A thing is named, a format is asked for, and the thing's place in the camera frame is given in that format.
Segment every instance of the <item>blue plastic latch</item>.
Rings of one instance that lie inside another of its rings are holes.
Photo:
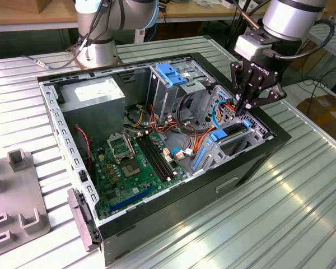
[[[248,129],[249,129],[250,126],[251,126],[251,122],[248,121],[247,119],[244,119],[242,123],[243,123],[243,124],[245,125],[245,127],[248,128]]]
[[[202,151],[200,152],[199,157],[198,157],[197,161],[195,162],[195,164],[193,166],[194,170],[197,169],[197,167],[198,167],[200,161],[202,160],[204,153],[206,153],[206,151],[207,151],[207,149],[203,148]]]
[[[219,130],[216,130],[215,132],[211,133],[211,139],[214,142],[217,142],[218,140],[221,140],[221,139],[223,139],[227,136],[228,136],[228,134],[223,129],[219,129]]]
[[[187,83],[187,79],[182,77],[177,69],[171,66],[169,63],[157,64],[157,70],[162,77],[164,77],[170,86],[177,86]]]

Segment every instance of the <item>chip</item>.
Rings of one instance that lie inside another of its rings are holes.
[[[108,199],[108,200],[111,200],[111,199],[116,198],[116,197],[117,197],[116,192],[109,192],[109,193],[107,194],[107,199]]]
[[[141,169],[139,168],[138,163],[135,159],[125,161],[121,163],[120,166],[126,178],[129,178],[141,172]]]

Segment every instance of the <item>cardboard box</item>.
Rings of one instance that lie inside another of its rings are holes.
[[[298,110],[306,115],[309,103],[310,98],[299,103]],[[324,95],[313,98],[308,117],[336,140],[336,97]]]
[[[0,0],[0,7],[7,7],[13,10],[40,13],[51,0]]]

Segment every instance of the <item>red cable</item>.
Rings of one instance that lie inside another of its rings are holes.
[[[75,126],[76,129],[78,129],[83,137],[85,138],[86,140],[86,144],[87,144],[87,149],[88,149],[88,159],[89,159],[89,162],[90,162],[90,171],[91,171],[91,164],[92,164],[92,160],[91,160],[91,149],[90,149],[90,143],[88,141],[88,137],[87,137],[87,134],[79,127],[79,126]]]

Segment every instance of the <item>ram slot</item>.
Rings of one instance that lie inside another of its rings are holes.
[[[171,169],[169,168],[163,157],[160,155],[160,153],[157,151],[152,140],[148,136],[146,136],[143,138],[139,138],[136,141],[143,151],[144,155],[146,156],[147,160],[150,162],[150,164],[158,174],[159,179],[162,182],[165,182],[168,180],[168,178],[173,178],[174,175]]]

